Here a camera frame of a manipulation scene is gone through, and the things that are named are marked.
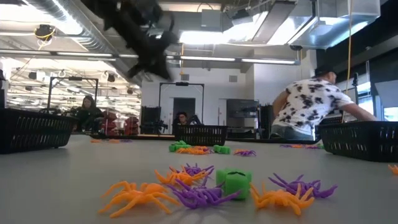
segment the person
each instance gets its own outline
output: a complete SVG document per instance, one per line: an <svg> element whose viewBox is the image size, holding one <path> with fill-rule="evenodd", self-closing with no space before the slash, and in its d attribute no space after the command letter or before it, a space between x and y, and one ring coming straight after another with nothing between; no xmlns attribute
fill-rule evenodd
<svg viewBox="0 0 398 224"><path fill-rule="evenodd" d="M188 115L186 112L178 112L176 117L176 124L188 125L187 117Z"/></svg>
<svg viewBox="0 0 398 224"><path fill-rule="evenodd" d="M351 101L336 85L336 73L324 66L315 77L290 84L273 102L271 138L314 140L313 131L333 110L343 110L361 121L376 118Z"/></svg>
<svg viewBox="0 0 398 224"><path fill-rule="evenodd" d="M95 118L103 117L102 111L96 107L95 101L91 96L85 96L81 107L78 107L76 117L78 124L76 131L88 130L92 128Z"/></svg>

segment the black hair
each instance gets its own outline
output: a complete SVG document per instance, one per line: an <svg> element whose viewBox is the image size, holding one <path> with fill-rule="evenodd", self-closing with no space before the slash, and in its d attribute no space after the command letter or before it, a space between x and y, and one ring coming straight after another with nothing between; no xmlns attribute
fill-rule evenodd
<svg viewBox="0 0 398 224"><path fill-rule="evenodd" d="M82 108L85 107L85 100L90 100L90 102L91 102L90 109L93 109L93 108L96 107L96 106L95 106L95 101L94 101L93 97L90 96L90 95L86 95L86 96L84 97L84 99L83 99L83 102L81 103L81 107L82 107Z"/></svg>
<svg viewBox="0 0 398 224"><path fill-rule="evenodd" d="M321 67L318 67L317 69L315 69L315 78L323 77L326 74L328 74L329 72L333 72L333 73L337 74L333 70L333 67L331 67L331 66L323 65Z"/></svg>
<svg viewBox="0 0 398 224"><path fill-rule="evenodd" d="M179 117L180 115L184 115L186 118L188 117L186 112L178 112L177 117Z"/></svg>

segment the woman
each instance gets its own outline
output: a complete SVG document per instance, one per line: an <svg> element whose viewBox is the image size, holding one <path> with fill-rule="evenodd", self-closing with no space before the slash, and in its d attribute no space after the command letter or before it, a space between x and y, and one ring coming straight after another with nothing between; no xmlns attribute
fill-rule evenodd
<svg viewBox="0 0 398 224"><path fill-rule="evenodd" d="M186 112L178 112L177 113L177 124L180 125L188 125L187 123L187 113Z"/></svg>
<svg viewBox="0 0 398 224"><path fill-rule="evenodd" d="M86 131L92 128L95 118L103 117L102 111L95 105L91 96L85 96L81 107L77 108L76 117L79 119L76 131Z"/></svg>

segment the doorway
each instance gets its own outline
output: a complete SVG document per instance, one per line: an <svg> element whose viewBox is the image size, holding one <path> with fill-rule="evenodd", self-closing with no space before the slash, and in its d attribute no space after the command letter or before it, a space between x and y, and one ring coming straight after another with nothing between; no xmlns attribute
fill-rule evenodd
<svg viewBox="0 0 398 224"><path fill-rule="evenodd" d="M187 118L195 114L195 98L174 98L173 118L178 112L186 112Z"/></svg>

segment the purple toy spider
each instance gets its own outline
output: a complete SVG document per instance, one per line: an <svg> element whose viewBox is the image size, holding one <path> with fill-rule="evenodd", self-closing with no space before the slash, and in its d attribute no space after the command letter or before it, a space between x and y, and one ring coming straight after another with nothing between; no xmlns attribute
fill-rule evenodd
<svg viewBox="0 0 398 224"><path fill-rule="evenodd" d="M235 150L234 155L240 155L240 156L251 156L251 155L253 155L253 156L257 156L255 151L253 151L253 150L249 151L249 150L245 150L245 149L237 149L237 150Z"/></svg>
<svg viewBox="0 0 398 224"><path fill-rule="evenodd" d="M287 192L290 192L291 194L296 194L297 193L297 187L300 184L302 186L301 189L301 195L304 195L308 189L313 187L312 191L312 196L315 198L327 198L333 194L333 192L336 190L337 185L333 185L330 189L320 191L321 188L321 181L320 180L314 180L313 182L306 183L301 180L301 178L304 176L303 174L300 175L295 181L288 183L284 179L280 178L277 174L274 174L274 176L280 181L276 181L270 177L268 179L275 183L276 185L283 187L286 189Z"/></svg>
<svg viewBox="0 0 398 224"><path fill-rule="evenodd" d="M210 205L219 205L223 202L231 200L237 197L241 191L237 191L229 196L222 198L222 190L221 186L224 184L220 184L215 188L208 189L206 187L207 176L203 180L203 183L199 187L189 187L188 185L184 184L181 180L175 179L183 189L178 191L174 186L168 185L173 191L178 199L180 199L181 203L184 204L186 207L195 209L199 207L207 207Z"/></svg>
<svg viewBox="0 0 398 224"><path fill-rule="evenodd" d="M202 171L208 172L209 170L210 171L208 172L208 175L210 175L213 172L213 170L214 170L214 166L209 166L206 169L201 169L201 168L198 167L197 163L195 164L195 166L190 166L189 164L187 164L187 166L185 166L184 168L185 168L187 174L189 174L190 176L197 175L197 174L199 174Z"/></svg>

